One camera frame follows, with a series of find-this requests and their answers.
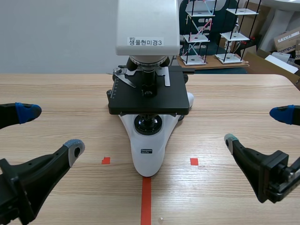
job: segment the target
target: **red tape marker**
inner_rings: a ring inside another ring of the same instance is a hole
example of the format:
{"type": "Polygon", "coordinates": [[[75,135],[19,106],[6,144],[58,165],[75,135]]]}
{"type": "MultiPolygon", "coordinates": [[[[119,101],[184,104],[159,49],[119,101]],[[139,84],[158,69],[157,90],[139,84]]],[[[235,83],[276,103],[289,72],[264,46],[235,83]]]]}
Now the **red tape marker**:
{"type": "Polygon", "coordinates": [[[191,165],[199,165],[198,158],[191,158],[191,165]]]}
{"type": "Polygon", "coordinates": [[[151,225],[151,177],[142,178],[141,225],[151,225]]]}
{"type": "Polygon", "coordinates": [[[102,160],[101,164],[103,165],[107,165],[111,163],[111,158],[110,157],[104,157],[104,159],[102,160]]]}

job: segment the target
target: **paper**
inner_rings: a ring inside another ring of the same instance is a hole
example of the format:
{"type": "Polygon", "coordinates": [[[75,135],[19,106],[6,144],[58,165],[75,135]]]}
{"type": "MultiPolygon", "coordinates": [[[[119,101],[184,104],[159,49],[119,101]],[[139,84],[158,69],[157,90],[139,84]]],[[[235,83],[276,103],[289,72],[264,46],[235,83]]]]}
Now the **paper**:
{"type": "Polygon", "coordinates": [[[289,71],[290,73],[296,73],[299,69],[297,67],[294,67],[292,65],[289,65],[277,58],[275,58],[274,56],[269,55],[267,58],[265,58],[267,61],[275,64],[276,66],[281,67],[282,69],[285,69],[287,71],[289,71]]]}
{"type": "Polygon", "coordinates": [[[272,56],[287,63],[291,55],[286,53],[273,52],[272,56]]]}

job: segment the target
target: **screw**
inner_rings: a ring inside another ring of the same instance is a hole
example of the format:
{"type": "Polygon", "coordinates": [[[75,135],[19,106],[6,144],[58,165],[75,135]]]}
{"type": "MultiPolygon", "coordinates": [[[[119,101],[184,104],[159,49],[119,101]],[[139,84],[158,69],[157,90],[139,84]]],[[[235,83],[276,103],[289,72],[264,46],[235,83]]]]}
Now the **screw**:
{"type": "Polygon", "coordinates": [[[288,176],[288,181],[291,182],[295,178],[295,174],[293,172],[290,172],[288,176]]]}
{"type": "Polygon", "coordinates": [[[116,74],[120,74],[122,73],[122,69],[120,67],[116,67],[115,69],[113,69],[113,72],[116,74]]]}

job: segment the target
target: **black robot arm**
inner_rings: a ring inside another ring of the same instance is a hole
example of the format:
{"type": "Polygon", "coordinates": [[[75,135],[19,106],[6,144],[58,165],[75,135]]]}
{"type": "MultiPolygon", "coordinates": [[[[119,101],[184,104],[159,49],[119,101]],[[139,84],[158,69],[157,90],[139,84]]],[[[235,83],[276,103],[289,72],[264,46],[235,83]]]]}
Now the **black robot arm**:
{"type": "MultiPolygon", "coordinates": [[[[32,121],[41,112],[38,105],[0,105],[0,129],[32,121]]],[[[70,140],[55,153],[20,165],[10,165],[6,159],[1,159],[0,225],[6,225],[16,218],[23,225],[33,221],[47,196],[83,151],[82,141],[70,140]]]]}
{"type": "Polygon", "coordinates": [[[289,155],[282,151],[264,155],[245,148],[232,134],[225,142],[261,203],[281,201],[300,184],[300,158],[288,166],[289,155]]]}

